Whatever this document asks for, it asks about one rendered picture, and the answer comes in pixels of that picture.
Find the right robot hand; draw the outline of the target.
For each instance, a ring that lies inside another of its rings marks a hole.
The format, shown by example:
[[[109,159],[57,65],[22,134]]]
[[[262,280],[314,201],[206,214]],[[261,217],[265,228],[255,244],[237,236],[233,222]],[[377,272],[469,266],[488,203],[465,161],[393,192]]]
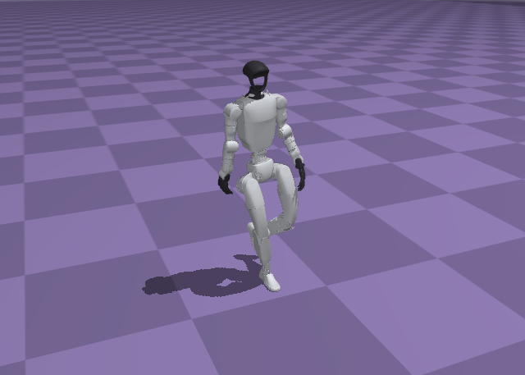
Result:
[[[230,191],[230,189],[228,188],[228,182],[227,181],[229,181],[229,179],[230,179],[230,174],[226,175],[224,180],[220,176],[219,176],[219,179],[218,179],[218,185],[220,186],[222,191],[225,192],[225,194],[233,194],[233,192]]]

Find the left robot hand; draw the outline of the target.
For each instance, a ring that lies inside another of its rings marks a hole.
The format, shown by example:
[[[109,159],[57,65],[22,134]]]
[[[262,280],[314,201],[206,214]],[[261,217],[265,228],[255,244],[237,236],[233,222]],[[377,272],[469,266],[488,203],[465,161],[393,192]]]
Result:
[[[304,183],[304,180],[305,180],[305,171],[304,171],[304,163],[302,164],[302,161],[300,158],[296,158],[295,159],[295,164],[296,164],[296,168],[299,169],[299,174],[300,174],[300,183],[298,185],[298,191],[301,191],[304,186],[305,186],[305,183]]]

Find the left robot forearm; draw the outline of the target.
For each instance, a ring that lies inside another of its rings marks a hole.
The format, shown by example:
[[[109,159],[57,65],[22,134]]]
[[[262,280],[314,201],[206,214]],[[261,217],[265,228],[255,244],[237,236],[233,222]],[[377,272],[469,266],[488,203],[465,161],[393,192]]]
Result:
[[[285,139],[283,140],[283,143],[284,143],[284,145],[286,146],[289,155],[293,158],[294,164],[295,164],[295,159],[296,159],[296,158],[300,158],[301,161],[302,161],[302,164],[303,164],[304,159],[303,159],[303,157],[300,155],[299,148],[298,148],[298,146],[297,146],[296,143],[295,143],[295,139],[294,139],[294,136],[293,136],[293,132],[292,132],[291,135],[287,136],[287,138],[285,138]],[[296,164],[295,164],[295,165],[296,165]]]

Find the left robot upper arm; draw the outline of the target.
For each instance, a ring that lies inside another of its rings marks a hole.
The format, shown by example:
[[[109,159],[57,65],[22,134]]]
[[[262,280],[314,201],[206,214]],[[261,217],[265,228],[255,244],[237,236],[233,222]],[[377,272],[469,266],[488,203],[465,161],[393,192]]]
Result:
[[[272,94],[276,99],[276,134],[284,139],[285,137],[292,134],[292,130],[289,125],[286,124],[287,112],[286,105],[287,100],[285,97],[279,94]]]

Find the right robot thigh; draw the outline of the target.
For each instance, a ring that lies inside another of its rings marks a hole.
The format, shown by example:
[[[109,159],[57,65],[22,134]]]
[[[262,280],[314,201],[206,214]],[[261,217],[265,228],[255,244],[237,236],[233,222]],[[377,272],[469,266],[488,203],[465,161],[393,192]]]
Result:
[[[267,227],[263,193],[253,171],[249,171],[242,176],[237,181],[236,187],[240,193],[244,194],[246,201],[244,204],[249,211],[256,235],[261,241],[265,237],[269,239],[271,234]]]

